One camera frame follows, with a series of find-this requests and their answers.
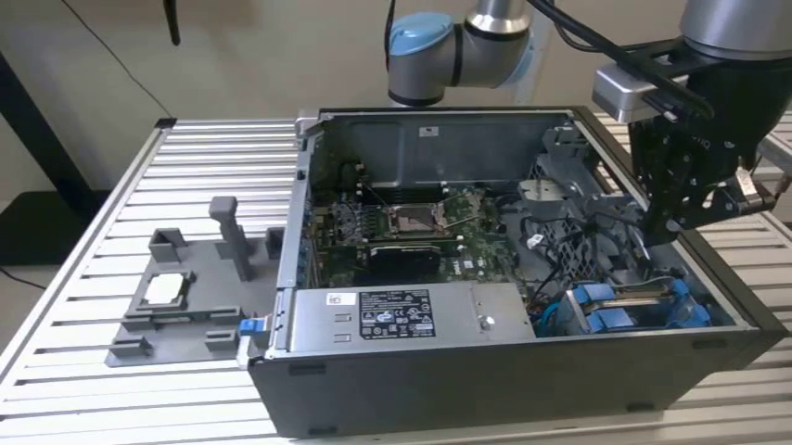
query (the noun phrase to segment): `power supply label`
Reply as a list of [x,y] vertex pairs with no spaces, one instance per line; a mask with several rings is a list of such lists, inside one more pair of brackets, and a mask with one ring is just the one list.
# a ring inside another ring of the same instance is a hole
[[366,340],[434,337],[430,292],[361,292],[361,337]]

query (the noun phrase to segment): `white wall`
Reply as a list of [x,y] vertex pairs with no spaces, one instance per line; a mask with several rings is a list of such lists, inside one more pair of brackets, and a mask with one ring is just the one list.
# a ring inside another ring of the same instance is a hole
[[[179,47],[161,0],[70,3],[179,118],[291,117],[301,108],[390,103],[386,0],[181,1]],[[398,15],[434,9],[461,19],[472,2],[397,5]],[[157,104],[59,0],[0,2],[0,50],[91,184],[111,187],[162,117]],[[446,103],[509,105],[512,98],[507,90],[454,89]],[[15,163],[22,155],[7,139],[2,132],[0,195],[35,170]]]

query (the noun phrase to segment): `robotic arm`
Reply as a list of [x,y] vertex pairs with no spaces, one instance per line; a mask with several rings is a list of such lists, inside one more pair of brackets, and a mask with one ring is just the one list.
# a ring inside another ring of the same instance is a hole
[[[553,0],[529,0],[577,49],[615,64],[597,72],[593,98],[631,125],[633,174],[649,197],[648,245],[681,230],[772,210],[750,177],[756,150],[792,97],[792,2],[691,0],[683,36],[617,46]],[[442,14],[401,19],[390,36],[390,97],[440,102],[448,86],[496,87],[531,64],[523,0],[480,0],[465,23]],[[588,45],[576,42],[575,34]]]

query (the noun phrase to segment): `internal cable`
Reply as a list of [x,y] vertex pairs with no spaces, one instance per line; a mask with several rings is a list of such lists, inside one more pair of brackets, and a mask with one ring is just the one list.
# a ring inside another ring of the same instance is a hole
[[676,280],[676,278],[671,275],[663,275],[663,276],[656,276],[655,278],[651,278],[649,280],[644,281],[643,283],[629,283],[627,285],[613,285],[612,287],[616,289],[624,289],[625,287],[640,287],[640,286],[645,286],[645,285],[651,285],[652,283],[657,283],[660,281],[667,281],[667,280]]
[[567,31],[579,36],[588,44],[597,48],[636,79],[652,83],[659,91],[668,94],[680,104],[687,105],[704,119],[712,119],[716,111],[707,100],[685,87],[673,82],[652,66],[633,57],[603,34],[573,19],[556,7],[549,0],[528,0],[531,5]]

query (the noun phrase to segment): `slotted aluminum surface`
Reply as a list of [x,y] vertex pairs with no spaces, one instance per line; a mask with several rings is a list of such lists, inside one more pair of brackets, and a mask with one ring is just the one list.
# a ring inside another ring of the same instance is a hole
[[[624,129],[604,121],[624,143]],[[149,261],[146,239],[154,228],[179,227],[189,239],[218,238],[206,212],[211,197],[223,194],[241,200],[239,220],[250,235],[283,224],[294,175],[293,126],[291,121],[181,121],[173,131],[154,133],[0,359],[4,444],[289,442],[278,438],[235,362],[108,368],[103,361]],[[784,124],[782,130],[790,130]],[[792,239],[784,227],[772,216],[759,215],[701,231],[792,328]],[[374,439],[381,444],[787,443],[792,339],[747,370],[707,378],[664,413],[392,434],[345,443]]]

